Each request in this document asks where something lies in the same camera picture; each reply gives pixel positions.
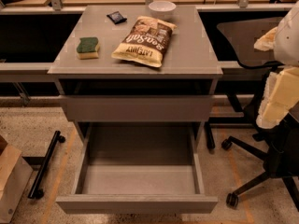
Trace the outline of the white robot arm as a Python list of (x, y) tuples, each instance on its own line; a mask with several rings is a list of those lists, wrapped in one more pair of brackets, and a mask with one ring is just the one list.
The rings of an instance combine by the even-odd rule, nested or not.
[(275, 60), (285, 68), (271, 72), (266, 80), (256, 123), (260, 128), (277, 126), (299, 102), (299, 2), (279, 25), (260, 37), (254, 48), (273, 50)]

